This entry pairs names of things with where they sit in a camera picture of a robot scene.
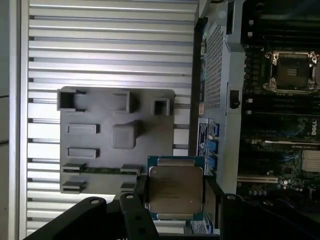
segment dell logo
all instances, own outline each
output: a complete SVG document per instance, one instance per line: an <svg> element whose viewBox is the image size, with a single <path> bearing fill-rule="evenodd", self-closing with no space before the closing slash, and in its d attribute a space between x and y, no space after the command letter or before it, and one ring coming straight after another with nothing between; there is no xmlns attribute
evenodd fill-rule
<svg viewBox="0 0 320 240"><path fill-rule="evenodd" d="M312 122L312 132L311 135L317 135L317 121Z"/></svg>

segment cpu socket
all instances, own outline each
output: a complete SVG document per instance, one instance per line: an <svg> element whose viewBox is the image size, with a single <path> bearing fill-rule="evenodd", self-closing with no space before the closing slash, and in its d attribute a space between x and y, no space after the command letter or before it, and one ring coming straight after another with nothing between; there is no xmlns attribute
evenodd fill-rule
<svg viewBox="0 0 320 240"><path fill-rule="evenodd" d="M263 88L279 94L311 94L318 91L316 70L318 55L314 52L273 51L270 79Z"/></svg>

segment motherboard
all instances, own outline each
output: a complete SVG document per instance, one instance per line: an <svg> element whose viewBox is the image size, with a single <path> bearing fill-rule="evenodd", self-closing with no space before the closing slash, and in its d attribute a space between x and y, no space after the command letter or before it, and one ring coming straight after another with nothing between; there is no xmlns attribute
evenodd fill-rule
<svg viewBox="0 0 320 240"><path fill-rule="evenodd" d="M320 213L320 36L313 34L320 16L279 18L299 6L279 2L247 0L243 6L237 194Z"/></svg>

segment ventilation grille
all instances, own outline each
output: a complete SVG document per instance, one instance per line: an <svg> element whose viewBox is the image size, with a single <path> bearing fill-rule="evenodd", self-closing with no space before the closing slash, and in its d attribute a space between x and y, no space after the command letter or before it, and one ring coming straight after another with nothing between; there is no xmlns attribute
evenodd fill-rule
<svg viewBox="0 0 320 240"><path fill-rule="evenodd" d="M220 107L221 66L224 32L217 25L207 41L204 101L206 109Z"/></svg>
<svg viewBox="0 0 320 240"><path fill-rule="evenodd" d="M320 173L320 151L303 151L302 170Z"/></svg>

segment black switch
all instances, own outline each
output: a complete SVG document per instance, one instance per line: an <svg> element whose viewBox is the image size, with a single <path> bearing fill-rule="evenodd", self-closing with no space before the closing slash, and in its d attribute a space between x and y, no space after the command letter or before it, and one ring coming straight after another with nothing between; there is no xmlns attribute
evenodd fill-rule
<svg viewBox="0 0 320 240"><path fill-rule="evenodd" d="M239 91L230 90L230 108L237 109L240 106Z"/></svg>

